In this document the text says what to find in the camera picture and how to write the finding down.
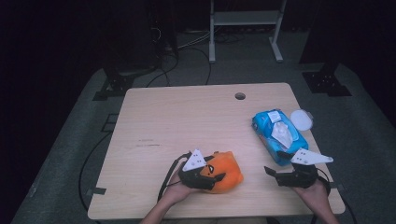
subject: white lid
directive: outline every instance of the white lid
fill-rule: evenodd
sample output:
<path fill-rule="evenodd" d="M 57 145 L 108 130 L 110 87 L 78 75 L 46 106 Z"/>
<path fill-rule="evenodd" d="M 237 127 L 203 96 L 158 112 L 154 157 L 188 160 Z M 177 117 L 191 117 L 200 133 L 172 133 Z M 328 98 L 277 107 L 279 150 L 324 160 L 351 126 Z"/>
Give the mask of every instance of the white lid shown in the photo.
<path fill-rule="evenodd" d="M 313 121 L 305 110 L 295 110 L 290 114 L 290 120 L 299 131 L 306 131 L 312 128 Z"/>

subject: hole in table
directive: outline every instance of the hole in table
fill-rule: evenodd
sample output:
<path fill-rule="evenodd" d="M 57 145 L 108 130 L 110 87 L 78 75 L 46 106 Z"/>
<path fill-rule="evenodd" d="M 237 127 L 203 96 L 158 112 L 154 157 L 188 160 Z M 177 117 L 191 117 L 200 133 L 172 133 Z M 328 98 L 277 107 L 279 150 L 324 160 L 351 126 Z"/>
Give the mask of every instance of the hole in table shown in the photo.
<path fill-rule="evenodd" d="M 247 98 L 247 97 L 246 97 L 246 95 L 245 95 L 244 93 L 242 93 L 242 92 L 237 92 L 236 95 L 235 95 L 235 98 L 236 98 L 237 100 L 245 100 L 245 98 Z"/>

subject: blue package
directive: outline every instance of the blue package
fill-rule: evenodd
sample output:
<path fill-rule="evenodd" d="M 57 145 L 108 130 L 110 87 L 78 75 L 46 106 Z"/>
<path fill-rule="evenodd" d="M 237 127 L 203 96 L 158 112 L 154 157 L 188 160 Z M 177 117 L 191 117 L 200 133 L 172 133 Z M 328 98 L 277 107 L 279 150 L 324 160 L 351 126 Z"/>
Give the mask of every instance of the blue package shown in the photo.
<path fill-rule="evenodd" d="M 289 148 L 284 147 L 271 135 L 275 123 L 280 121 L 283 121 L 288 126 L 290 131 L 292 143 Z M 288 117 L 279 109 L 268 110 L 256 114 L 256 116 L 252 119 L 252 127 L 278 165 L 284 166 L 290 164 L 290 160 L 277 156 L 278 151 L 281 150 L 290 154 L 294 154 L 300 148 L 308 149 L 308 143 L 306 140 L 294 127 L 293 123 L 288 119 Z"/>

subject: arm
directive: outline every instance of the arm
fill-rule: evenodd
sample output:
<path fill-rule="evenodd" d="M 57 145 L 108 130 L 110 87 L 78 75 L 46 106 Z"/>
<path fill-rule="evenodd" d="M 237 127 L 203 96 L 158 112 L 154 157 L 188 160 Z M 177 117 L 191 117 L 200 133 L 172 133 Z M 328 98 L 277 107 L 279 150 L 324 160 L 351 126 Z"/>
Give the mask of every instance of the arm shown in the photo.
<path fill-rule="evenodd" d="M 292 188 L 304 201 L 312 212 L 320 218 L 323 223 L 338 224 L 332 209 L 330 208 L 329 198 L 323 183 L 316 180 L 315 183 L 307 188 Z"/>
<path fill-rule="evenodd" d="M 190 189 L 179 182 L 180 178 L 178 177 L 177 173 L 178 171 L 172 175 L 171 180 L 169 181 L 169 183 L 173 185 L 166 189 L 161 199 L 140 222 L 141 224 L 161 223 L 161 220 L 163 220 L 163 217 L 173 205 L 185 200 L 191 193 L 198 190 Z"/>

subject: floor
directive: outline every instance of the floor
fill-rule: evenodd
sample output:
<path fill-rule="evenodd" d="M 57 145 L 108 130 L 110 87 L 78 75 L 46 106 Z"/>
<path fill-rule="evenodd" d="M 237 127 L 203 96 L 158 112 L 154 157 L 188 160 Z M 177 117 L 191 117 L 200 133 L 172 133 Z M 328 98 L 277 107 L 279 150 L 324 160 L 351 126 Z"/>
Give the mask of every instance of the floor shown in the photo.
<path fill-rule="evenodd" d="M 277 63 L 268 37 L 271 34 L 228 35 L 217 44 L 217 61 L 208 63 L 207 41 L 181 49 L 179 59 L 163 57 L 163 70 L 138 77 L 133 88 L 196 86 L 237 83 L 287 82 L 300 107 L 314 116 L 312 133 L 320 151 L 332 156 L 329 164 L 337 187 L 359 223 L 392 223 L 396 219 L 396 132 L 360 83 L 356 74 L 339 65 L 335 75 L 351 96 L 330 97 L 312 93 L 302 72 L 322 64 L 299 64 L 308 32 L 279 35 L 284 57 Z M 180 34 L 184 45 L 199 37 Z M 122 97 L 93 101 L 106 74 L 98 70 L 78 98 L 30 192 L 12 223 L 137 223 L 138 220 L 90 220 L 92 189 L 103 164 L 111 130 Z M 346 210 L 341 223 L 352 223 Z M 310 223 L 311 216 L 277 217 L 280 223 Z M 265 223 L 253 219 L 210 219 L 209 223 Z M 179 223 L 166 220 L 164 223 Z"/>

